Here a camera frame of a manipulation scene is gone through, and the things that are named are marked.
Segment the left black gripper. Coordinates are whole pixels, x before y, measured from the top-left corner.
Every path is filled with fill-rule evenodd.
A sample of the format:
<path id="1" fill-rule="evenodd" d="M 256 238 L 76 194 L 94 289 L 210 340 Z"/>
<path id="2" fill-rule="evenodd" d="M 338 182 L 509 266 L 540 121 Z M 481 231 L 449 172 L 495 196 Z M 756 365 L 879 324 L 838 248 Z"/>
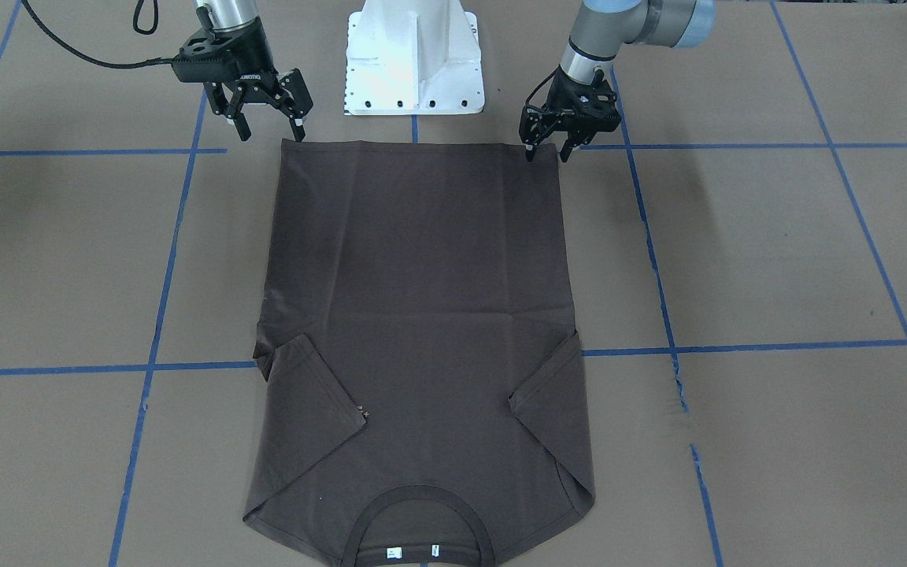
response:
<path id="1" fill-rule="evenodd" d="M 555 69 L 527 97 L 520 115 L 520 140 L 525 158 L 533 162 L 537 148 L 554 132 L 566 132 L 559 161 L 566 164 L 576 148 L 587 145 L 593 134 L 615 132 L 620 126 L 618 94 L 609 85 L 604 69 L 594 71 L 591 83 L 576 82 Z"/>

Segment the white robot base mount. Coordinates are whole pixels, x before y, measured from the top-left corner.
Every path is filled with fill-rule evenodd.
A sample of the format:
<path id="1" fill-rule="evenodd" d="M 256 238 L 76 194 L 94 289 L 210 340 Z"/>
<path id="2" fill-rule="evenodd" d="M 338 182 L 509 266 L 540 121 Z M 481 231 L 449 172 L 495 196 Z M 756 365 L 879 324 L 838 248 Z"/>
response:
<path id="1" fill-rule="evenodd" d="M 461 1 L 367 1 L 346 32 L 346 115 L 483 112 L 478 18 Z"/>

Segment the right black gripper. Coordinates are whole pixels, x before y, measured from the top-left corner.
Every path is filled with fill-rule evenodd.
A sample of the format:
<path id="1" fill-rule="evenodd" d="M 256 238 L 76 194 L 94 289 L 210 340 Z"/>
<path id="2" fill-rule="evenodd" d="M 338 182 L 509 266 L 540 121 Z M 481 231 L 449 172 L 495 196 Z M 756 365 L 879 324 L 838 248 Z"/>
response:
<path id="1" fill-rule="evenodd" d="M 273 106 L 287 116 L 293 140 L 305 140 L 312 94 L 299 68 L 278 74 L 261 20 L 235 30 L 199 29 L 180 47 L 172 69 L 181 83 L 204 86 L 209 108 L 234 126 L 242 143 L 252 136 L 242 114 L 244 104 Z"/>

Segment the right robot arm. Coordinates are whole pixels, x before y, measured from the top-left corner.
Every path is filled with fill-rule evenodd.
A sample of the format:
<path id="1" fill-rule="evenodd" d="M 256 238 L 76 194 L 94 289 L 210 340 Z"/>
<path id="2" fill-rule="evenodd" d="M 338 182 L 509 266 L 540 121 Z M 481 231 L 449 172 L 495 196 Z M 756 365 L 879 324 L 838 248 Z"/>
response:
<path id="1" fill-rule="evenodd" d="M 287 116 L 293 139 L 305 139 L 303 120 L 313 100 L 299 69 L 277 71 L 254 1 L 198 1 L 201 28 L 173 58 L 183 83 L 200 83 L 213 114 L 223 116 L 246 141 L 247 105 L 267 105 Z"/>

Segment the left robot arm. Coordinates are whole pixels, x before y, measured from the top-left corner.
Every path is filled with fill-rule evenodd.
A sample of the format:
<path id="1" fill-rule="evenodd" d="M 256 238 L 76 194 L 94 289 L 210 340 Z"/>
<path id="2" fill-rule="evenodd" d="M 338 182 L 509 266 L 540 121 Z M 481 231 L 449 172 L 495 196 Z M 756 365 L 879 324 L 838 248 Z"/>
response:
<path id="1" fill-rule="evenodd" d="M 557 132 L 568 161 L 577 147 L 620 126 L 618 94 L 609 83 L 622 46 L 691 48 L 705 42 L 716 21 L 713 1 L 583 1 L 558 66 L 526 97 L 519 137 L 526 161 Z M 533 96 L 547 87 L 543 104 Z"/>

